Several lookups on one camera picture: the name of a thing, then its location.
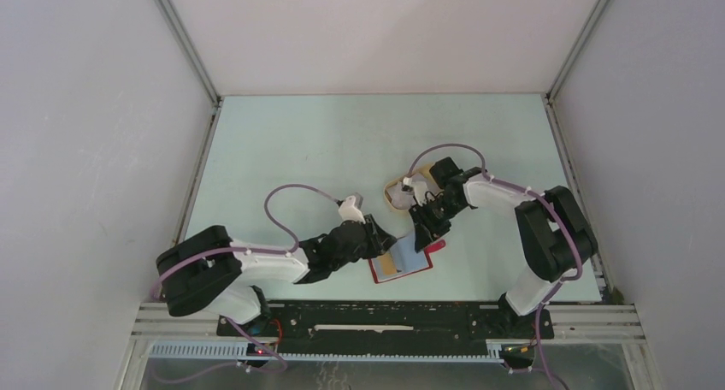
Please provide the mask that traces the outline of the red card holder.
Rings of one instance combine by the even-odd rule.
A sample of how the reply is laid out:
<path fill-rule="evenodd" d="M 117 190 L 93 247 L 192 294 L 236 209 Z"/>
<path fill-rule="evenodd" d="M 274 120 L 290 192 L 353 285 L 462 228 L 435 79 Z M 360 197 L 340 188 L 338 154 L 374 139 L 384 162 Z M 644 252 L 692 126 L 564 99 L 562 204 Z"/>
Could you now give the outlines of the red card holder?
<path fill-rule="evenodd" d="M 395 264 L 398 268 L 398 274 L 391 279 L 378 281 L 374 272 L 374 259 L 368 260 L 368 265 L 370 267 L 373 281 L 375 284 L 394 281 L 409 275 L 432 269 L 433 262 L 431 260 L 430 254 L 435 253 L 436 251 L 440 251 L 446 247 L 446 241 L 444 239 L 440 239 L 432 243 L 424 251 L 415 252 L 414 241 L 415 234 L 413 232 L 408 233 L 400 238 L 389 251 L 392 254 Z"/>

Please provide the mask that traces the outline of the gold card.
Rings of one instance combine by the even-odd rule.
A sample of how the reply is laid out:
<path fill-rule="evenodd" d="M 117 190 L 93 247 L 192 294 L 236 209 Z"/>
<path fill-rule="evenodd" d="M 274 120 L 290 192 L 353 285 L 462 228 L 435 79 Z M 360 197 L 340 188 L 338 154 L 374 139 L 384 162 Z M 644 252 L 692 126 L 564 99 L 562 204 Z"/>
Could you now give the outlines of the gold card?
<path fill-rule="evenodd" d="M 383 255 L 373 260 L 374 272 L 378 281 L 391 279 L 398 274 L 398 268 L 395 264 L 393 256 L 390 252 L 386 252 Z"/>

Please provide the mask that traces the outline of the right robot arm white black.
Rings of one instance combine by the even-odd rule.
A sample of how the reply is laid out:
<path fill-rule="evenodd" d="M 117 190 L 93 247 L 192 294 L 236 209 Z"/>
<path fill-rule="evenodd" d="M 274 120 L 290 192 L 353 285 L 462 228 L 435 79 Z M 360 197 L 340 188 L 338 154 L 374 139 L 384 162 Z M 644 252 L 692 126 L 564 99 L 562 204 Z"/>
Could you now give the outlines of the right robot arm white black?
<path fill-rule="evenodd" d="M 401 188 L 411 194 L 408 212 L 414 224 L 415 249 L 421 251 L 451 229 L 451 220 L 466 209 L 499 210 L 516 220 L 526 265 L 499 300 L 497 324 L 518 337 L 532 324 L 531 313 L 548 302 L 560 286 L 580 279 L 583 265 L 598 254 L 598 241 L 574 194 L 565 186 L 544 192 L 500 180 L 484 168 L 459 168 L 449 157 L 430 166 L 438 187 L 408 174 Z"/>

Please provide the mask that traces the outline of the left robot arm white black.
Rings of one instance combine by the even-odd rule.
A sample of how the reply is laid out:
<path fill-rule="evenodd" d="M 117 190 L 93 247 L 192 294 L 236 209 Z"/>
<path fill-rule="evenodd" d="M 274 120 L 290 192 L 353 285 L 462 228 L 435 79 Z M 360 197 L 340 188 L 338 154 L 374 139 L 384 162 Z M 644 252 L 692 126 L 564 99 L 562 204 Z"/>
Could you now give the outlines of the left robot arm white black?
<path fill-rule="evenodd" d="M 349 263 L 387 253 L 397 241 L 371 215 L 343 221 L 294 249 L 245 244 L 213 225 L 157 257 L 159 276 L 151 296 L 165 303 L 172 317 L 207 311 L 256 336 L 270 324 L 261 283 L 324 281 Z"/>

